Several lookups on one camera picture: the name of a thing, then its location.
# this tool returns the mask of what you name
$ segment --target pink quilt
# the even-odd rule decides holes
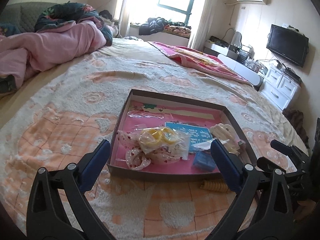
[[[154,41],[149,41],[149,43],[159,49],[162,54],[173,59],[183,67],[193,68],[217,77],[227,78],[240,83],[251,85],[249,81],[225,66],[223,62],[215,56],[211,56],[187,47],[169,46]]]
[[[105,44],[102,32],[89,20],[41,33],[0,36],[0,77],[13,75],[19,89],[23,81],[35,74]]]

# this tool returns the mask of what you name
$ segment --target television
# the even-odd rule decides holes
[[[267,49],[303,67],[309,51],[309,39],[301,33],[271,25]]]

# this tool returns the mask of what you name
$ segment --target blue booklet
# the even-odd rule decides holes
[[[196,153],[198,150],[193,148],[193,144],[212,140],[212,135],[208,128],[193,126],[182,123],[165,122],[165,126],[177,131],[182,131],[191,135],[189,152]]]

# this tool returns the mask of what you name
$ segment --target metal bolt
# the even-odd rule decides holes
[[[74,170],[75,168],[76,168],[76,164],[75,163],[70,163],[69,165],[68,165],[68,170]]]
[[[248,171],[252,171],[253,170],[253,166],[251,164],[246,164],[244,167]]]
[[[275,173],[278,174],[278,175],[281,175],[281,174],[282,174],[282,171],[279,170],[279,169],[275,169]]]
[[[44,167],[41,167],[39,170],[38,170],[38,173],[39,174],[42,174],[42,173],[44,173],[45,172],[45,168]]]

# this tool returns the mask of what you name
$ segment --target bed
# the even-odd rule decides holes
[[[37,169],[64,168],[102,139],[111,141],[132,88],[227,106],[256,156],[288,172],[295,167],[270,141],[294,144],[307,153],[286,118],[250,85],[179,66],[147,42],[114,39],[111,47],[40,73],[0,99],[0,199],[23,233]],[[219,222],[235,194],[208,192],[199,185],[120,179],[111,177],[106,166],[86,197],[117,239],[200,240]],[[64,192],[60,196],[72,225],[79,228]],[[255,207],[253,203],[243,227]]]

